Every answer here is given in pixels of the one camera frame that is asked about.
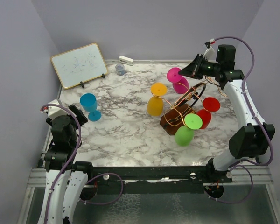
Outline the blue plastic wine glass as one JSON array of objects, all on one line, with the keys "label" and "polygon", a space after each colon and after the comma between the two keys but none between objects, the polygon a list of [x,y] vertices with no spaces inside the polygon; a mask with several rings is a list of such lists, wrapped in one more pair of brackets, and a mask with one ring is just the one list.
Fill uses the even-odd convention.
[{"label": "blue plastic wine glass", "polygon": [[91,122],[96,122],[101,118],[100,111],[97,110],[98,103],[95,95],[86,93],[80,98],[80,104],[83,109],[88,112],[88,119]]}]

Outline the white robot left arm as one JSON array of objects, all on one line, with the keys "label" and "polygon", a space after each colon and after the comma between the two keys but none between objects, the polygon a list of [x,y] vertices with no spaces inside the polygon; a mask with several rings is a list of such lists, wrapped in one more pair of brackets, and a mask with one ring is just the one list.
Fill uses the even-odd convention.
[{"label": "white robot left arm", "polygon": [[71,224],[84,185],[94,177],[91,162],[74,160],[88,120],[74,105],[65,108],[57,101],[42,106],[41,112],[48,115],[52,141],[44,156],[45,194],[38,223]]}]

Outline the magenta plastic wine glass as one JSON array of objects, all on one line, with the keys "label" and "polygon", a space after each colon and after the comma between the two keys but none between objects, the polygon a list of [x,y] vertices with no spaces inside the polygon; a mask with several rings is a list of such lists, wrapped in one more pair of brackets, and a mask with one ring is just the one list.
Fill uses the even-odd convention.
[{"label": "magenta plastic wine glass", "polygon": [[188,81],[179,74],[181,69],[174,67],[167,72],[167,80],[172,83],[172,86],[177,94],[184,94],[189,90]]}]

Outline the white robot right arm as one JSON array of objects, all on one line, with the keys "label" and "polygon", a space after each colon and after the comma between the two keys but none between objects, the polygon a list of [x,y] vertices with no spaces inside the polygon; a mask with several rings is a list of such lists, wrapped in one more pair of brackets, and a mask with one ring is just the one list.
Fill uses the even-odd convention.
[{"label": "white robot right arm", "polygon": [[264,155],[275,134],[274,125],[267,124],[258,113],[243,72],[234,68],[235,54],[233,45],[222,44],[218,46],[214,63],[197,54],[192,63],[178,72],[198,80],[204,76],[214,77],[231,102],[238,121],[239,130],[230,138],[229,149],[207,164],[209,168],[205,170],[205,177],[209,182],[218,181],[230,166]]}]

